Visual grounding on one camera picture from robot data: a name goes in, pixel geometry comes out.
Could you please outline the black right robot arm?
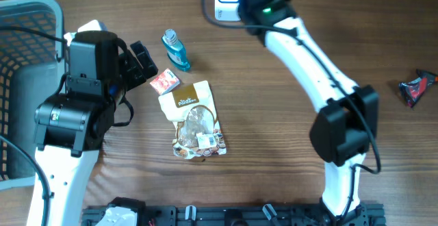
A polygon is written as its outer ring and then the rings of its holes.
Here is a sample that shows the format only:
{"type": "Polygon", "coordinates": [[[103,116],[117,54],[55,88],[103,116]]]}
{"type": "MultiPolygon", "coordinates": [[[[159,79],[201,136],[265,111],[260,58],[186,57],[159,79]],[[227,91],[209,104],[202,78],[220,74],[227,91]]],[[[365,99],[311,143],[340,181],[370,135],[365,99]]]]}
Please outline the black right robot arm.
{"type": "Polygon", "coordinates": [[[378,174],[378,94],[343,74],[319,48],[289,0],[238,0],[245,28],[280,59],[303,87],[317,114],[309,132],[324,160],[320,199],[325,225],[365,219],[358,189],[361,171],[378,174]]]}

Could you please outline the black orange hex wrench pack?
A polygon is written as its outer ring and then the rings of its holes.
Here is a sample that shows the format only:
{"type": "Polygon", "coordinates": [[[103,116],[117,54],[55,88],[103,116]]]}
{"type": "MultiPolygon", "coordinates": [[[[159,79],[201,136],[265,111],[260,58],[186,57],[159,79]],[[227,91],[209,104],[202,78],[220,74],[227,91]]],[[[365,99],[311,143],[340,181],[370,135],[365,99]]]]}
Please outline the black orange hex wrench pack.
{"type": "Polygon", "coordinates": [[[418,76],[417,79],[398,84],[400,94],[410,108],[417,104],[429,87],[437,84],[437,74],[421,69],[417,69],[415,72],[418,76]]]}

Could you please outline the blue mouthwash bottle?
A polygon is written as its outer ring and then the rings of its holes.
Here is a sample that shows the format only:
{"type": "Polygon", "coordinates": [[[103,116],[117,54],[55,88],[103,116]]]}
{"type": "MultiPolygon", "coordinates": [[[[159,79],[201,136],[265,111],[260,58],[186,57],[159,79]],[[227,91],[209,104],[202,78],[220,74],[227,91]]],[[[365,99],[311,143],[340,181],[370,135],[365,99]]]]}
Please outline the blue mouthwash bottle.
{"type": "Polygon", "coordinates": [[[162,42],[167,50],[167,55],[172,64],[181,71],[189,71],[191,64],[183,43],[179,40],[173,29],[167,29],[162,36],[162,42]]]}

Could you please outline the beige nut snack pouch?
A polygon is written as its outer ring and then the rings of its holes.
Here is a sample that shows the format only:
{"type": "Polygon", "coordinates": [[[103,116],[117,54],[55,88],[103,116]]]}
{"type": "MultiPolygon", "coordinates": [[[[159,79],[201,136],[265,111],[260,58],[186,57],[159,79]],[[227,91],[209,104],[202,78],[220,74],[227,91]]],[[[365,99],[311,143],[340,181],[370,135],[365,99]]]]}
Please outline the beige nut snack pouch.
{"type": "Polygon", "coordinates": [[[204,80],[159,97],[162,112],[175,127],[175,156],[192,158],[224,155],[227,146],[209,82],[204,80]]]}

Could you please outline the red tissue pack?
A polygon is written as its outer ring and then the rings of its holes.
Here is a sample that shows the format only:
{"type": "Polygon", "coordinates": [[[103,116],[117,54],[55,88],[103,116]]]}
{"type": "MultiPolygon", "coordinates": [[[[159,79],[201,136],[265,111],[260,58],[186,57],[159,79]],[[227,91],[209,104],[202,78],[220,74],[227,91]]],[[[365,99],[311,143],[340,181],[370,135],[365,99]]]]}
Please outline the red tissue pack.
{"type": "Polygon", "coordinates": [[[163,73],[152,80],[150,85],[159,95],[164,95],[176,88],[180,82],[179,78],[167,68],[163,73]]]}

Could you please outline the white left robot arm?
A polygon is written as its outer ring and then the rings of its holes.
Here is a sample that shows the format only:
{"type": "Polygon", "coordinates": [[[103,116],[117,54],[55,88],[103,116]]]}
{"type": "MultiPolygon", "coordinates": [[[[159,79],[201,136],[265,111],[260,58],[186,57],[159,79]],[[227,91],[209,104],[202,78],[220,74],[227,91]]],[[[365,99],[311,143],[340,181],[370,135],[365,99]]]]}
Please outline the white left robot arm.
{"type": "Polygon", "coordinates": [[[157,66],[140,42],[126,45],[93,20],[64,35],[68,69],[56,91],[36,109],[38,165],[28,225],[77,225],[88,180],[116,108],[132,105],[126,93],[156,76],[157,66]]]}

